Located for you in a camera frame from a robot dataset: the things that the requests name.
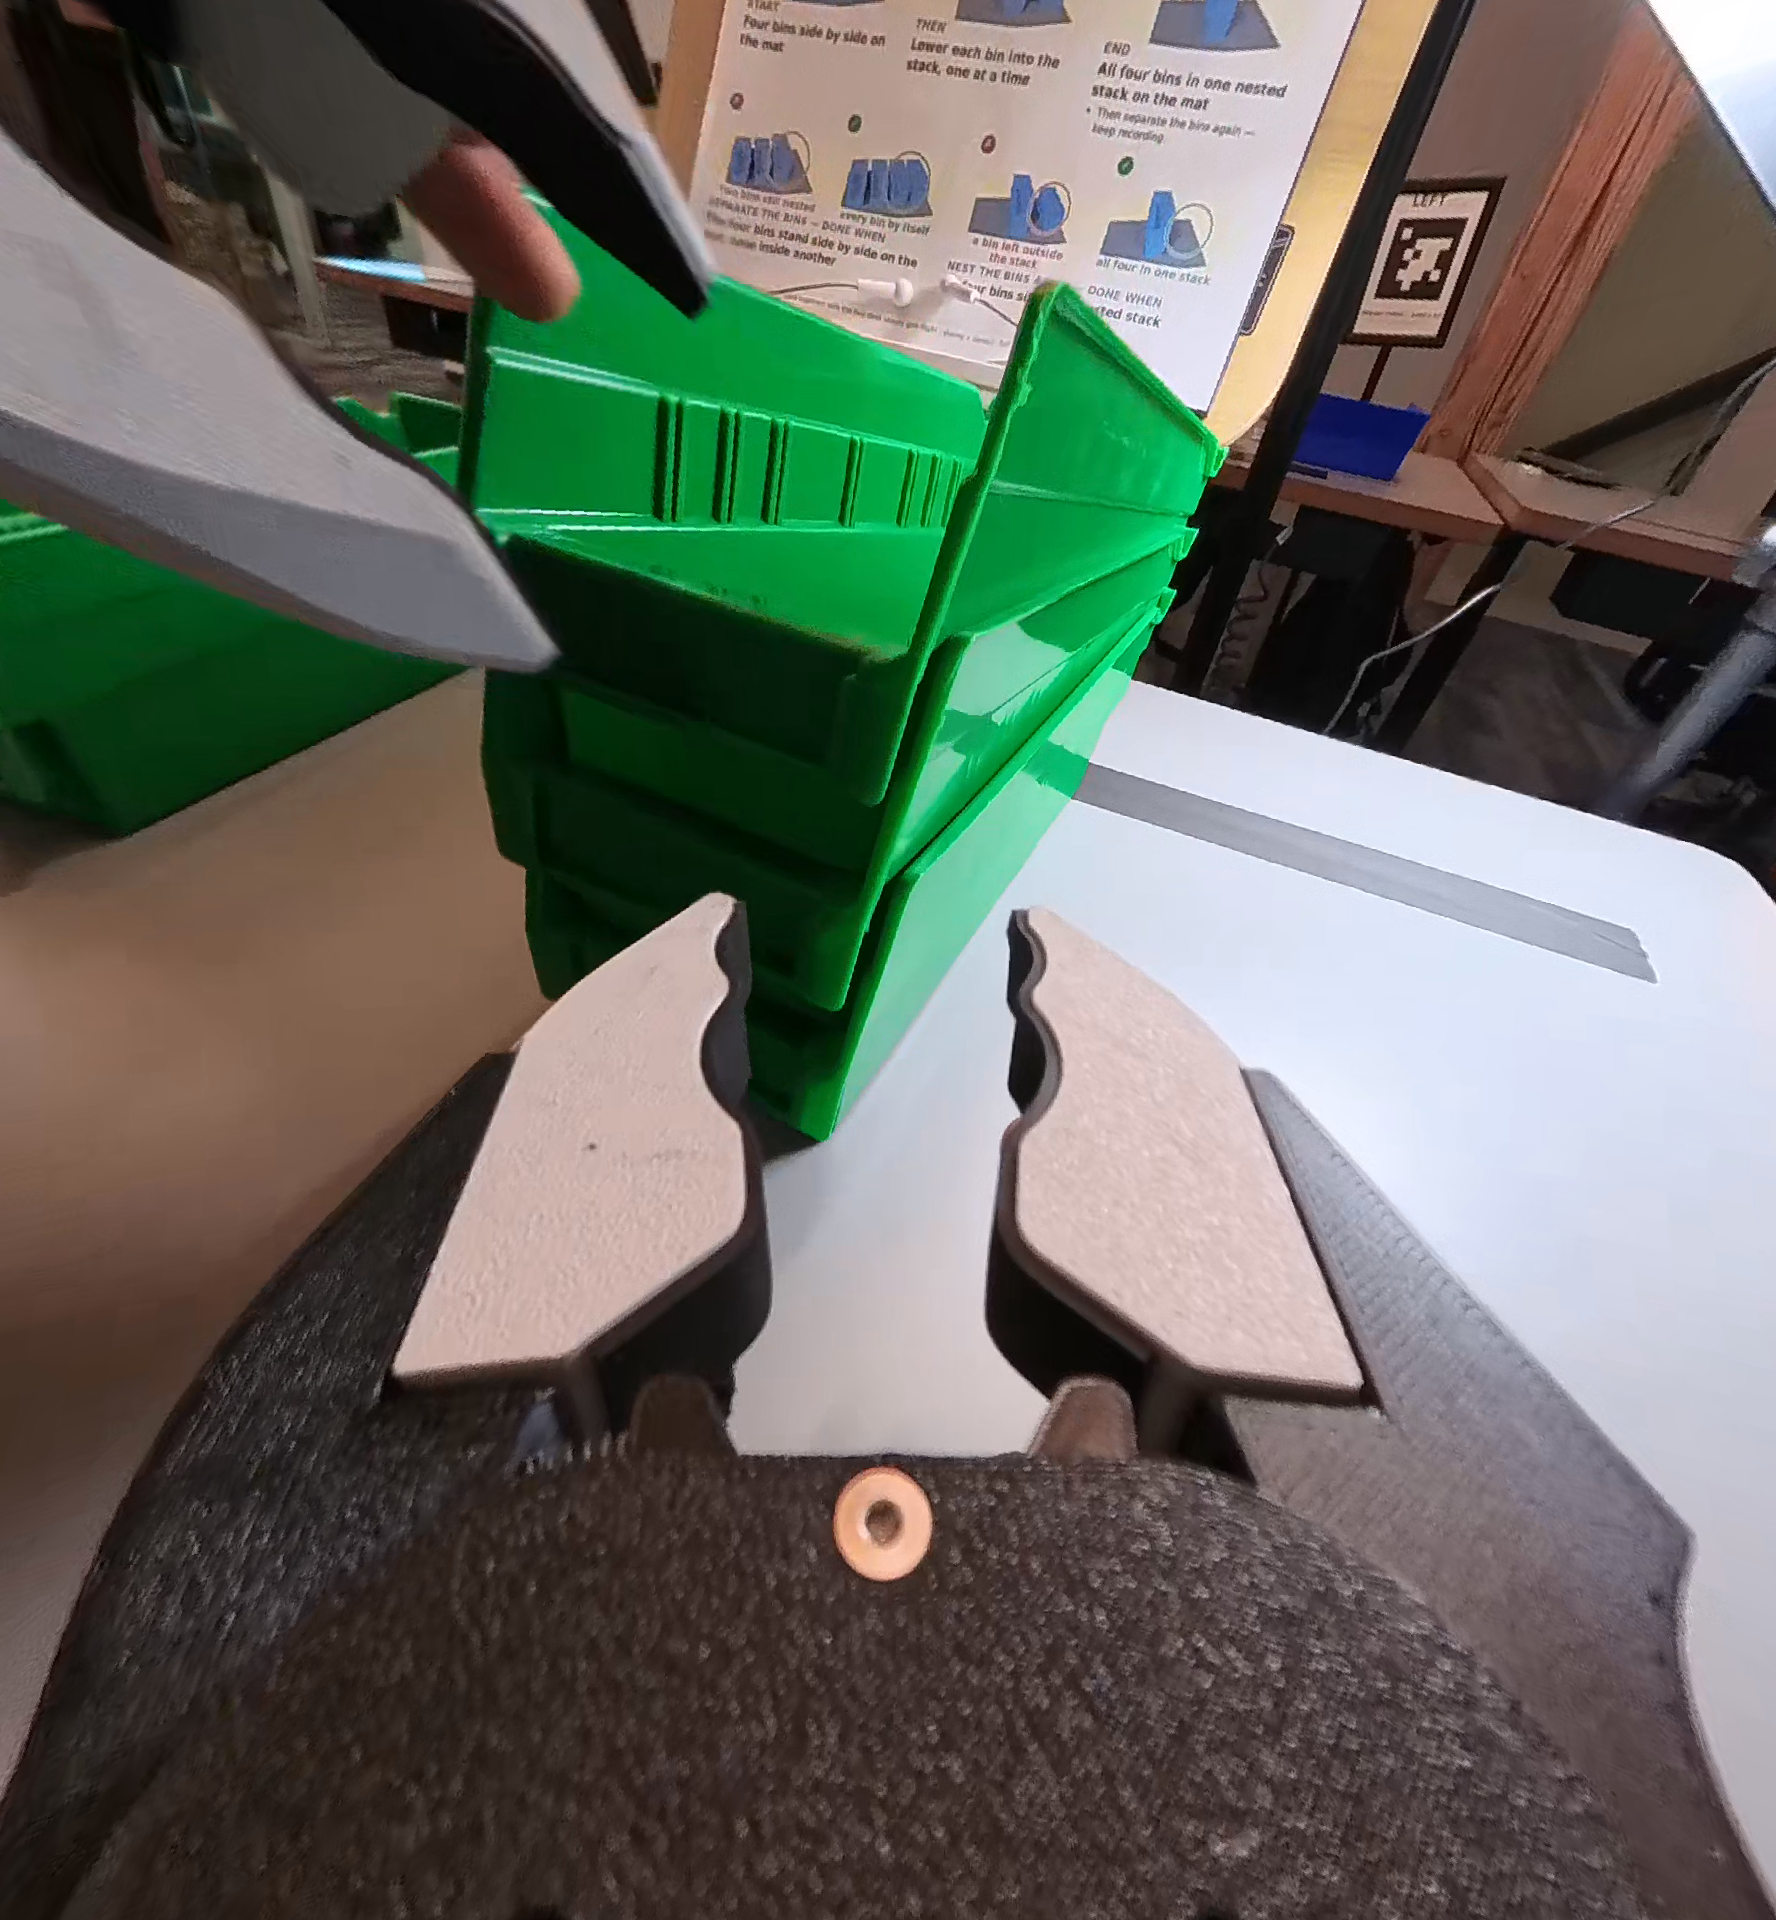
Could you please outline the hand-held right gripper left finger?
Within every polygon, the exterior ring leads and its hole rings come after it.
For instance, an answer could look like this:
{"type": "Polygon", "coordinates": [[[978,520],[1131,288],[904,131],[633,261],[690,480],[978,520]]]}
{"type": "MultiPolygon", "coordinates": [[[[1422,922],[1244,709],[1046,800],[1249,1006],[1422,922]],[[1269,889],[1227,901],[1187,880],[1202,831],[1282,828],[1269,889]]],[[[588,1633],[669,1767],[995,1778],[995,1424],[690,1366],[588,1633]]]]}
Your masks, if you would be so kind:
{"type": "Polygon", "coordinates": [[[699,898],[528,1030],[391,1383],[541,1389],[571,1438],[727,1437],[774,1300],[747,908],[699,898]]]}

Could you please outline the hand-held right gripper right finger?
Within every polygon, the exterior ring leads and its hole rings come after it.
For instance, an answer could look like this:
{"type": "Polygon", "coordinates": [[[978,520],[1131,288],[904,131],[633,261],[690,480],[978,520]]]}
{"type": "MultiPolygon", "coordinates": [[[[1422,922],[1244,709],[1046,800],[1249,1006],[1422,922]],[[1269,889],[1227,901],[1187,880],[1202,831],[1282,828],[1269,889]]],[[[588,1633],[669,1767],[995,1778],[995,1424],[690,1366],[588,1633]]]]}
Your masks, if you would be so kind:
{"type": "Polygon", "coordinates": [[[1056,1421],[1238,1461],[1225,1403],[1369,1406],[1369,1370],[1235,1049],[1047,908],[1007,922],[986,1326],[1056,1421]]]}

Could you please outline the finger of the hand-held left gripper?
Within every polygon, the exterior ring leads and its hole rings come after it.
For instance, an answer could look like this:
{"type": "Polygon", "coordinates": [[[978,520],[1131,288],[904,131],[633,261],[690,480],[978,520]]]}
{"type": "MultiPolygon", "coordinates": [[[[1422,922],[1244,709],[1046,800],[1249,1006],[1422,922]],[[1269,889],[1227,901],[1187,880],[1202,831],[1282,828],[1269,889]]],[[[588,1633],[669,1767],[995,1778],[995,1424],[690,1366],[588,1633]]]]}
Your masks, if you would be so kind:
{"type": "Polygon", "coordinates": [[[558,658],[454,490],[3,126],[0,498],[394,653],[525,673],[558,658]]]}
{"type": "Polygon", "coordinates": [[[677,313],[709,302],[716,261],[643,120],[655,73],[623,3],[158,3],[155,53],[189,67],[313,208],[401,201],[471,127],[516,163],[539,210],[677,313]]]}

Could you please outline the grey desk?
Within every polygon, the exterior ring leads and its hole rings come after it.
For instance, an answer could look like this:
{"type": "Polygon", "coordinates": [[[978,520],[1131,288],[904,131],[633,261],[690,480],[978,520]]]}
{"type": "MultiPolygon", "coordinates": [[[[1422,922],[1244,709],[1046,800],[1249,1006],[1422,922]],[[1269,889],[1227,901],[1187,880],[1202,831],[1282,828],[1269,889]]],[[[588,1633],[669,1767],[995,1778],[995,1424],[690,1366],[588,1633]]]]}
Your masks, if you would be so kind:
{"type": "MultiPolygon", "coordinates": [[[[455,678],[137,837],[0,806],[0,1791],[87,1568],[255,1291],[539,1019],[455,678]]],[[[1006,918],[1278,1076],[1695,1537],[1689,1667],[1776,1901],[1776,904],[1733,862],[1134,689],[1097,761],[1631,926],[1655,983],[1074,801],[831,1141],[767,1178],[761,1454],[995,1454],[1006,918]]]]}

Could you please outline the person's left hand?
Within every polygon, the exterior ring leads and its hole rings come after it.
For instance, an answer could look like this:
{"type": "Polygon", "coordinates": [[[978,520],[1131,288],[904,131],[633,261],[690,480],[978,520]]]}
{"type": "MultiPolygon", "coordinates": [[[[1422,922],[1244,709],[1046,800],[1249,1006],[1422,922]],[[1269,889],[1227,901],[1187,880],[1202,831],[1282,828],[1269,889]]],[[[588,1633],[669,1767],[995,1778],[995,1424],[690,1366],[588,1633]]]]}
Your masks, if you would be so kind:
{"type": "Polygon", "coordinates": [[[481,296],[532,325],[563,318],[582,276],[525,193],[516,163],[478,131],[455,127],[401,188],[401,204],[468,271],[481,296]]]}

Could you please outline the grey tape strip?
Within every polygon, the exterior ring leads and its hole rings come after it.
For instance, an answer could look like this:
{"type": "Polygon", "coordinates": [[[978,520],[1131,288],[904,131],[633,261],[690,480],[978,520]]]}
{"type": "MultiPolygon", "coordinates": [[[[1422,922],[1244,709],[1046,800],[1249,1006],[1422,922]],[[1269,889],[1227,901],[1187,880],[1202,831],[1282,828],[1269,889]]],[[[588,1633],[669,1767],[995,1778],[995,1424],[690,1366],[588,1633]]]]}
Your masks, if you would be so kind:
{"type": "Polygon", "coordinates": [[[1291,872],[1332,881],[1343,889],[1484,931],[1511,945],[1538,946],[1601,972],[1618,972],[1644,983],[1661,978],[1644,938],[1631,926],[1476,875],[1449,872],[1422,858],[1366,847],[1318,828],[1272,818],[1107,764],[1090,764],[1074,800],[1116,818],[1134,818],[1291,872]]]}

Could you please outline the wooden background table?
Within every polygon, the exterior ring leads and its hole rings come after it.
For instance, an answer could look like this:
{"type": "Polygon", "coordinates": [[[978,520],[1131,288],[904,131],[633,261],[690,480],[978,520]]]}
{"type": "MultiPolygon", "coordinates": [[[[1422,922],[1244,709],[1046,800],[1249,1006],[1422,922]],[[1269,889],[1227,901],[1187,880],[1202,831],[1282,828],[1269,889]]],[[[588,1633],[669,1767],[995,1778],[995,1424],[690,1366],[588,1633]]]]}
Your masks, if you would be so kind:
{"type": "Polygon", "coordinates": [[[1393,480],[1291,467],[1278,504],[1404,528],[1430,541],[1493,545],[1504,518],[1453,459],[1409,453],[1393,480]]]}
{"type": "Polygon", "coordinates": [[[1594,552],[1718,584],[1757,584],[1749,568],[1765,545],[1776,548],[1776,520],[1762,515],[1578,480],[1487,453],[1464,459],[1460,468],[1524,548],[1594,552]]]}

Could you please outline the grey metal pole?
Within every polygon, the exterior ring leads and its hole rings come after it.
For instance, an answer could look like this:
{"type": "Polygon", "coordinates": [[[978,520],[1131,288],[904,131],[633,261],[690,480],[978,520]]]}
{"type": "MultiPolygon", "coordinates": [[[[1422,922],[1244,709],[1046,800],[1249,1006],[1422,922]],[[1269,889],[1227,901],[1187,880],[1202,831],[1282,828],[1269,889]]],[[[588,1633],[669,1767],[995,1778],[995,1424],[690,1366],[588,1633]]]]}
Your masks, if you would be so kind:
{"type": "Polygon", "coordinates": [[[1776,668],[1776,524],[1739,555],[1733,579],[1757,592],[1752,608],[1655,743],[1594,801],[1601,818],[1638,821],[1776,668]]]}

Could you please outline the blue plastic bin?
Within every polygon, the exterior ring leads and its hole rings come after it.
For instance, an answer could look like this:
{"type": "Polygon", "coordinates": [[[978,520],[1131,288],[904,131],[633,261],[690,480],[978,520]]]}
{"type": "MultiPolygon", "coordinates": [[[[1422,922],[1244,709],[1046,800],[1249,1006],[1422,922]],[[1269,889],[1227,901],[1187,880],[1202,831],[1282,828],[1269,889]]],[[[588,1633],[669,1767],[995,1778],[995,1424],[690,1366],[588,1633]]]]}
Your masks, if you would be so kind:
{"type": "Polygon", "coordinates": [[[1293,467],[1389,484],[1430,427],[1430,409],[1322,393],[1296,443],[1293,467]]]}

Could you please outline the black white marker sign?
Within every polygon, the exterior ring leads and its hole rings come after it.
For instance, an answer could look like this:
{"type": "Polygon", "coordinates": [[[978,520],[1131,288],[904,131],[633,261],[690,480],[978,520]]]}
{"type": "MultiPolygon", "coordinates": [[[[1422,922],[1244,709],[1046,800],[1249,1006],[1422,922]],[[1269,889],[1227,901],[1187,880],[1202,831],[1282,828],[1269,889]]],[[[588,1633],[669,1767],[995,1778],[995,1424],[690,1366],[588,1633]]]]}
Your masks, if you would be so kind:
{"type": "Polygon", "coordinates": [[[1404,183],[1343,343],[1441,349],[1500,197],[1504,177],[1404,183]]]}

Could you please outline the wooden pillar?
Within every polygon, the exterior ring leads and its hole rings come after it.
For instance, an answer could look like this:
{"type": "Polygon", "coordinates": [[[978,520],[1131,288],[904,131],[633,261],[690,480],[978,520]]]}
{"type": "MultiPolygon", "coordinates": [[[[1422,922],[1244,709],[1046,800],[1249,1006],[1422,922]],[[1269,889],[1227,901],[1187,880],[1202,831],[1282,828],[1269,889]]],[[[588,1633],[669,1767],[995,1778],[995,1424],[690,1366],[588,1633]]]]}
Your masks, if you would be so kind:
{"type": "Polygon", "coordinates": [[[1601,86],[1441,390],[1422,453],[1453,464],[1506,453],[1698,113],[1699,92],[1675,43],[1649,3],[1631,3],[1601,86]]]}

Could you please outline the black metal post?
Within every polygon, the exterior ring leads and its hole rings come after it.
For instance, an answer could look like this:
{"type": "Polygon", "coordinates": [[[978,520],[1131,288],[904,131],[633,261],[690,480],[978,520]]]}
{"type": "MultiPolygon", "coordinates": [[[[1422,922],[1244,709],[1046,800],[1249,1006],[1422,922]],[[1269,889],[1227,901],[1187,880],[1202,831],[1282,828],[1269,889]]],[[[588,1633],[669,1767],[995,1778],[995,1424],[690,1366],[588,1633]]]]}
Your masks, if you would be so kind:
{"type": "Polygon", "coordinates": [[[1339,234],[1330,272],[1311,306],[1296,356],[1285,368],[1285,383],[1269,407],[1269,420],[1262,433],[1249,474],[1231,510],[1231,524],[1205,579],[1187,643],[1174,666],[1170,689],[1177,693],[1205,697],[1208,692],[1211,668],[1235,615],[1247,572],[1262,558],[1269,511],[1282,498],[1293,453],[1298,449],[1315,399],[1322,396],[1322,380],[1330,373],[1343,335],[1352,331],[1395,191],[1409,177],[1409,164],[1476,12],[1476,3],[1430,3],[1424,23],[1416,30],[1416,46],[1402,63],[1402,92],[1395,92],[1382,123],[1375,153],[1365,163],[1365,178],[1350,197],[1350,218],[1339,234]]]}

